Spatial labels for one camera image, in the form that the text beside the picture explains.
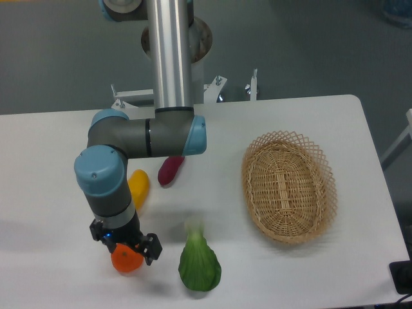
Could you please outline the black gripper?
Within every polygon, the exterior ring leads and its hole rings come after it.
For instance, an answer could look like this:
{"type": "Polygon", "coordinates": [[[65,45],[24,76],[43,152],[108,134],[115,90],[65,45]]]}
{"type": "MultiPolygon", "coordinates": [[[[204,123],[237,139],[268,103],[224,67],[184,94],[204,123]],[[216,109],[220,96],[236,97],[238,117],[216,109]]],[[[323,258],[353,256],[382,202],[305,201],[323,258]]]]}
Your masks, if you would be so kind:
{"type": "Polygon", "coordinates": [[[141,232],[136,212],[128,223],[117,229],[105,229],[103,223],[97,220],[91,222],[89,229],[93,240],[106,246],[110,254],[114,253],[118,243],[123,244],[135,248],[135,252],[144,257],[148,266],[158,260],[162,252],[162,245],[155,233],[143,235],[141,232]]]}

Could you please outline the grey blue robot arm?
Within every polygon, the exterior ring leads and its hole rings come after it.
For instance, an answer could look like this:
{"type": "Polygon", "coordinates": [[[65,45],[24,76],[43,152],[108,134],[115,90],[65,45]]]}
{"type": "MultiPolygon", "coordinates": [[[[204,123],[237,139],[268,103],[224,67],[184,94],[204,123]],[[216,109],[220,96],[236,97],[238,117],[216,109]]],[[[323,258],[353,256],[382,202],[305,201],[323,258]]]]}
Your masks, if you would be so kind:
{"type": "Polygon", "coordinates": [[[151,264],[162,246],[156,234],[140,230],[127,182],[128,161],[200,155],[207,148],[207,134],[205,119],[194,113],[188,3],[148,1],[147,14],[154,117],[131,120],[116,109],[99,111],[74,171],[94,215],[92,238],[110,252],[123,244],[151,264]]]}

